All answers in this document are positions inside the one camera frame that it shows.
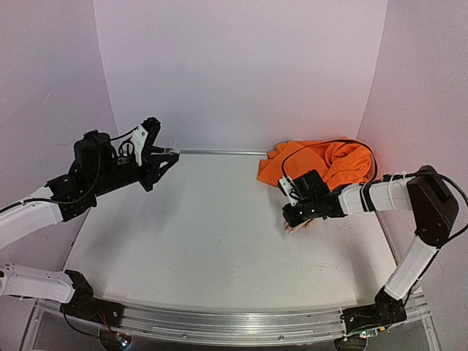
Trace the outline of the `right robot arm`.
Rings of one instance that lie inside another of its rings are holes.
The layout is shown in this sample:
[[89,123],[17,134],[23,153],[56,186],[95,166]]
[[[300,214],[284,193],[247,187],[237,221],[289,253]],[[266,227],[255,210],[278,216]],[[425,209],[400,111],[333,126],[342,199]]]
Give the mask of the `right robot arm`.
[[407,253],[382,288],[391,301],[400,301],[429,267],[454,233],[459,204],[449,178],[431,166],[414,173],[390,174],[380,180],[329,189],[316,170],[278,182],[288,202],[282,216],[292,229],[314,219],[338,219],[370,213],[406,212],[415,224]]

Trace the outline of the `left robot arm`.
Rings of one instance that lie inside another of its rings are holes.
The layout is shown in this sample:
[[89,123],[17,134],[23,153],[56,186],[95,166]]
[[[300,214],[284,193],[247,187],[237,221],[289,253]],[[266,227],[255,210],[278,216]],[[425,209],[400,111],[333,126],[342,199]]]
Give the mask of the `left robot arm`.
[[[87,132],[74,144],[69,172],[1,209],[1,247],[58,223],[68,222],[97,206],[97,198],[133,183],[150,192],[179,160],[176,147],[154,145],[156,132],[138,126],[127,139],[127,151],[117,152],[109,134]],[[1,261],[1,294],[69,303],[85,320],[98,314],[99,304],[79,290],[71,273],[46,271]]]

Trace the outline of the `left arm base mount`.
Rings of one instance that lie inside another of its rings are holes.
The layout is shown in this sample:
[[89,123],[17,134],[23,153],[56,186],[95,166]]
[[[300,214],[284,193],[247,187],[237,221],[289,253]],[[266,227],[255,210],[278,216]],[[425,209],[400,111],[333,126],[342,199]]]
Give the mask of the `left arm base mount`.
[[109,328],[120,326],[124,313],[121,303],[96,298],[92,286],[82,273],[73,270],[64,272],[71,279],[75,291],[68,303],[61,304],[61,312],[67,317],[101,323]]

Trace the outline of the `clear nail polish bottle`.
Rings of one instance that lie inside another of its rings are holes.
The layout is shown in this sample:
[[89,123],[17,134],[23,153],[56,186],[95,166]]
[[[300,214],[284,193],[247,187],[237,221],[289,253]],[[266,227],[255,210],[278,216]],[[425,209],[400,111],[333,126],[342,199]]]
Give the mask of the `clear nail polish bottle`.
[[166,154],[180,154],[181,149],[178,147],[178,145],[176,143],[174,143],[174,144],[172,144],[171,146],[168,146],[165,149],[165,153]]

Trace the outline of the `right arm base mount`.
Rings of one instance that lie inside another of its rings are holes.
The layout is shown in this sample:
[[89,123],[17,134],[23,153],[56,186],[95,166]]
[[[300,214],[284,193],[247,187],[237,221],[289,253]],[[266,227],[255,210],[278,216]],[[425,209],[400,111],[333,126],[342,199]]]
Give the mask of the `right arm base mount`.
[[404,322],[407,319],[406,303],[407,300],[397,300],[382,288],[373,303],[343,310],[340,320],[344,322],[345,335],[358,335]]

